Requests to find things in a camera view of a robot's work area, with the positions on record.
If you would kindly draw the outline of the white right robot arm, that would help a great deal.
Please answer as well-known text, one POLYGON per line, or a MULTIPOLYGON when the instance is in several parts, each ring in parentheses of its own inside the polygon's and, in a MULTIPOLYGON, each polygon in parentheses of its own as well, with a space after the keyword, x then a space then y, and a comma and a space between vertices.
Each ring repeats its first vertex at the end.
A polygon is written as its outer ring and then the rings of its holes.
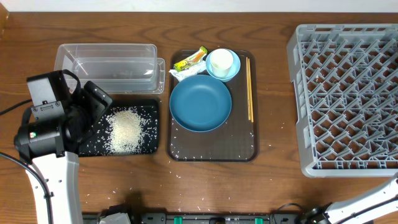
POLYGON ((330 203, 296 219, 304 224, 367 223, 397 211, 397 174, 387 182, 356 198, 330 203))

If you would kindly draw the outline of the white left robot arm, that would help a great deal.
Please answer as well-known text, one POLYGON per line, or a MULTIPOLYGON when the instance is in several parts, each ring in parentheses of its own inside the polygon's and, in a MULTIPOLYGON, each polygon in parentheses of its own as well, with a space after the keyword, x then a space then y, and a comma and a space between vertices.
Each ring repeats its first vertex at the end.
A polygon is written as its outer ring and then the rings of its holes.
POLYGON ((35 198, 38 223, 83 223, 78 191, 79 148, 94 134, 94 125, 112 98, 88 81, 61 101, 31 106, 22 115, 14 145, 35 198))

